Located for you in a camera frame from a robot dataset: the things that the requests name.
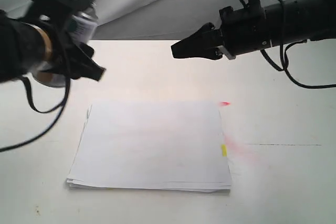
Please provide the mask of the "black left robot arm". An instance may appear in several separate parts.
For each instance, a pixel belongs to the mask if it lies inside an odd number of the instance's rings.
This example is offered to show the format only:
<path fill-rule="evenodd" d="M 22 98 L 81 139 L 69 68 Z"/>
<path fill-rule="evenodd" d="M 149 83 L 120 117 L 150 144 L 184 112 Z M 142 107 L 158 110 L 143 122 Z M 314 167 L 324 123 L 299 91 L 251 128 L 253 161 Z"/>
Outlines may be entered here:
<path fill-rule="evenodd" d="M 93 54 L 93 48 L 75 43 L 52 24 L 29 24 L 1 11 L 1 82 L 33 72 L 99 81 L 105 68 L 93 61 Z"/>

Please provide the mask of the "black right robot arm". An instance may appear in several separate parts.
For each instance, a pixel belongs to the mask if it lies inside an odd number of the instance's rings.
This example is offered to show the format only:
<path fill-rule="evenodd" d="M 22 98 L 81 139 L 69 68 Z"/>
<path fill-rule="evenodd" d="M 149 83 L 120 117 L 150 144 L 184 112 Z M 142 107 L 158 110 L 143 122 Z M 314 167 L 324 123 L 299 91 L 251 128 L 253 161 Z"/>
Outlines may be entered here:
<path fill-rule="evenodd" d="M 206 23 L 171 46 L 175 59 L 219 60 L 301 40 L 335 38 L 335 0 L 287 0 L 265 7 L 219 11 L 221 26 Z"/>

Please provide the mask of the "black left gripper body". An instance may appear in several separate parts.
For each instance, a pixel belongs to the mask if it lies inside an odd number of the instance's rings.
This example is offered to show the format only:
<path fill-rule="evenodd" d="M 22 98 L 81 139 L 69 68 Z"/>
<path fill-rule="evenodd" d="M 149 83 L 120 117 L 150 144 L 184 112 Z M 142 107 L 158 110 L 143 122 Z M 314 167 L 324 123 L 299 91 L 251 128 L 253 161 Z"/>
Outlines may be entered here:
<path fill-rule="evenodd" d="M 39 18 L 38 21 L 29 23 L 40 31 L 47 46 L 47 57 L 35 71 L 71 77 L 68 48 L 75 43 L 68 32 L 68 26 L 72 20 L 72 16 L 63 23 L 63 27 L 57 25 L 53 19 L 42 20 Z"/>

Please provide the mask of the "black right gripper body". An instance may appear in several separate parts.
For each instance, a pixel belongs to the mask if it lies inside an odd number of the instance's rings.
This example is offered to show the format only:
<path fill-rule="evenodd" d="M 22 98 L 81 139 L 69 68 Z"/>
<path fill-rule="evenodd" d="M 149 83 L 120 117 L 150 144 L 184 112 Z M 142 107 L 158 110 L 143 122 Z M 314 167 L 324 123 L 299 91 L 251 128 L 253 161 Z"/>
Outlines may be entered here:
<path fill-rule="evenodd" d="M 231 6 L 220 9 L 221 25 L 215 32 L 216 50 L 232 60 L 238 55 L 271 48 L 272 11 L 271 6 L 257 11 L 234 10 Z"/>

